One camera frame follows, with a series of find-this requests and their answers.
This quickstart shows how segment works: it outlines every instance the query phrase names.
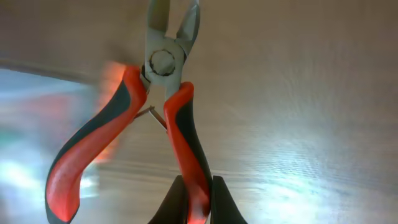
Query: blurred orange object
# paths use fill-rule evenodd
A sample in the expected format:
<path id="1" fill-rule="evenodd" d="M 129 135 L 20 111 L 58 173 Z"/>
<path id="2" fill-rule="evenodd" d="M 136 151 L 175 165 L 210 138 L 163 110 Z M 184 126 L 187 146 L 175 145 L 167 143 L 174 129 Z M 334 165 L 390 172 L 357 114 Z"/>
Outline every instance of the blurred orange object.
<path id="1" fill-rule="evenodd" d="M 122 81 L 125 65 L 120 63 L 109 63 L 104 72 L 104 77 L 100 84 L 100 94 L 97 105 L 97 112 L 100 112 L 111 100 L 112 96 Z M 95 159 L 95 163 L 107 162 L 114 154 L 119 145 L 119 138 L 116 138 L 109 144 Z"/>

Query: red handle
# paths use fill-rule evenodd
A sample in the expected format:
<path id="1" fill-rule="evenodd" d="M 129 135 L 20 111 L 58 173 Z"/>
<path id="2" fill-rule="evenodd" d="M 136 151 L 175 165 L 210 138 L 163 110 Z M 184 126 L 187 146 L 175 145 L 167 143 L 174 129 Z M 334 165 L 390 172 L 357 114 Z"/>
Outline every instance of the red handle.
<path id="1" fill-rule="evenodd" d="M 192 83 L 182 83 L 165 102 L 164 114 L 189 195 L 188 223 L 204 224 L 210 212 L 211 173 L 193 122 L 192 102 Z"/>
<path id="2" fill-rule="evenodd" d="M 146 99 L 139 67 L 126 67 L 109 103 L 62 147 L 50 168 L 45 188 L 50 224 L 72 221 L 80 205 L 84 169 L 134 119 Z"/>

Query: metal jaw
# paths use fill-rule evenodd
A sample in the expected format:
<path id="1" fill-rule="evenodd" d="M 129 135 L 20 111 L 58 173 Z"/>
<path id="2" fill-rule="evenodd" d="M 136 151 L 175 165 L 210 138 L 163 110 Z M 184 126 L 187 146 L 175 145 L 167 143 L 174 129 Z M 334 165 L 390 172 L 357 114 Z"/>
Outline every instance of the metal jaw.
<path id="1" fill-rule="evenodd" d="M 166 100 L 180 88 L 182 67 L 198 35 L 199 2 L 191 1 L 176 39 L 165 36 L 169 24 L 170 0 L 151 0 L 149 3 L 144 74 L 147 80 L 142 80 L 147 89 L 149 82 L 165 86 Z"/>

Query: wooden surface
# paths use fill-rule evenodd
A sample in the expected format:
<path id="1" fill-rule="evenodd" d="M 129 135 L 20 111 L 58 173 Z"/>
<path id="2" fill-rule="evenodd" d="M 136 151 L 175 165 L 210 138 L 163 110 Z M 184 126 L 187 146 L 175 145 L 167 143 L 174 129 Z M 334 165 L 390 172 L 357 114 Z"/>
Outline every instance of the wooden surface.
<path id="1" fill-rule="evenodd" d="M 128 21 L 113 40 L 142 62 L 146 2 L 112 4 Z M 225 178 L 245 219 L 398 223 L 398 2 L 201 4 L 183 79 L 195 85 L 195 122 L 212 173 Z M 96 10 L 70 13 L 99 17 Z M 106 33 L 104 24 L 77 27 Z M 161 111 L 163 98 L 154 88 L 148 105 Z M 179 173 L 166 134 L 145 116 L 121 144 L 100 170 L 100 196 L 83 201 L 73 223 L 147 223 L 157 210 Z"/>

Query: hand tool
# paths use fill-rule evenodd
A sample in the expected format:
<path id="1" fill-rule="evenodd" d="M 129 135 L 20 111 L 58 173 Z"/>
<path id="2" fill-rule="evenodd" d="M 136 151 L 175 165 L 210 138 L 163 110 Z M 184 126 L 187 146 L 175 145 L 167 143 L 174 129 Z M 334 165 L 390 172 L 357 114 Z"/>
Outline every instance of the hand tool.
<path id="1" fill-rule="evenodd" d="M 225 214 L 220 208 L 224 207 L 223 202 L 211 202 L 211 194 L 220 192 L 214 198 L 223 198 L 222 195 L 228 198 L 230 194 L 223 188 L 222 178 L 215 177 L 218 184 L 213 183 L 193 122 L 193 84 L 181 83 L 183 65 L 198 35 L 199 3 L 192 0 L 176 39 L 165 36 L 169 11 L 170 0 L 150 1 L 144 66 L 141 70 L 131 65 L 125 67 L 123 80 L 109 103 L 72 136 L 56 156 L 45 188 L 50 224 L 73 220 L 80 205 L 80 179 L 85 167 L 134 118 L 147 111 L 167 130 L 182 173 L 149 223 L 203 224 L 211 209 L 216 209 L 212 212 L 219 214 L 215 219 L 220 219 L 216 222 L 213 219 L 212 223 L 223 222 Z M 152 84 L 163 85 L 166 89 L 165 121 L 152 107 L 139 113 Z"/>

